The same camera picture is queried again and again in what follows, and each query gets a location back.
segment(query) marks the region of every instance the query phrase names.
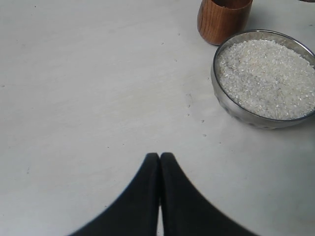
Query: wooden cup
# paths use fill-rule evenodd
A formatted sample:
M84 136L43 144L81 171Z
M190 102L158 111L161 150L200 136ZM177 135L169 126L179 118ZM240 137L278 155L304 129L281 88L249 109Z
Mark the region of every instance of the wooden cup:
M244 30L252 0L202 0L198 12L198 31L208 43L220 45Z

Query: rice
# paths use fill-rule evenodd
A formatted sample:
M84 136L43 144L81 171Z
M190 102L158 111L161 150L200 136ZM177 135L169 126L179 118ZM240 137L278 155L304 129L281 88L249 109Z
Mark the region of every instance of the rice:
M218 56L219 82L246 110L279 120L315 109L315 70L295 51L269 40L249 40Z

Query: countertop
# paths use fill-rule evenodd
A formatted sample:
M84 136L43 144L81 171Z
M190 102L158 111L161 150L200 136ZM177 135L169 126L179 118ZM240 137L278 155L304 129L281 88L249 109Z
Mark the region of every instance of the countertop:
M219 106L200 3L0 1L0 235L73 232L118 197L146 153L165 151L253 232L314 235L315 120L261 130ZM254 0L247 29L315 51L314 12Z

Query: bowl rim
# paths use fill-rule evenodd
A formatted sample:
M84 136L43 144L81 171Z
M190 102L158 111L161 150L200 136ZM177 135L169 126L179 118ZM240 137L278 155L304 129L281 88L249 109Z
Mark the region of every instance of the bowl rim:
M235 36L238 36L238 35L241 35L241 34L244 34L244 33L248 33L248 32L267 32L267 33L273 33L273 34L277 34L277 35L280 35L280 36L283 36L283 37L286 37L288 38L289 40L292 40L293 42L297 43L298 45L300 45L301 47L303 47L309 54L311 54L314 58L315 58L315 54L307 47L305 46L303 43L301 43L300 41L296 40L295 38L292 38L291 36L288 36L284 33L280 33L280 32L277 32L277 31L272 31L272 30L266 30L266 29L251 29L251 30L246 30L246 31L242 31L242 32L239 32L239 33L236 33L232 36L230 36L229 38L227 38L223 43L221 43L219 45L219 47L217 48L216 50L216 53L214 55L214 58L213 58L213 72L214 72L214 76L215 76L215 79L220 87L220 89L224 92L224 94L235 104L237 105L238 107L240 107L242 110L250 113L251 115L257 117L257 118L262 118L262 119L265 119L265 120L269 120L269 121L275 121L275 122L295 122L295 121L300 121L300 120L303 120L303 119L306 119L308 117L311 117L315 114L315 107L313 109L313 111L303 117L300 117L300 118L296 118L296 119L272 119L272 118L267 118L267 117L262 117L260 115L257 115L247 109L245 109L244 107L242 107L241 105L239 105L237 102L235 102L228 94L227 92L222 88L221 86L221 83L219 82L219 78L217 76L217 72L216 72L216 61L217 61L217 57L218 57L218 54L221 50L221 48L224 46L224 44L229 41L230 39L234 38Z

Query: wood grain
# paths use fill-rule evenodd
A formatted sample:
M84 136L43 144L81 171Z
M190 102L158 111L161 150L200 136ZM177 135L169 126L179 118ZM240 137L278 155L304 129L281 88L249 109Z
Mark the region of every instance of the wood grain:
M208 42L220 45L242 31L247 23L252 0L203 0L198 12L198 31Z

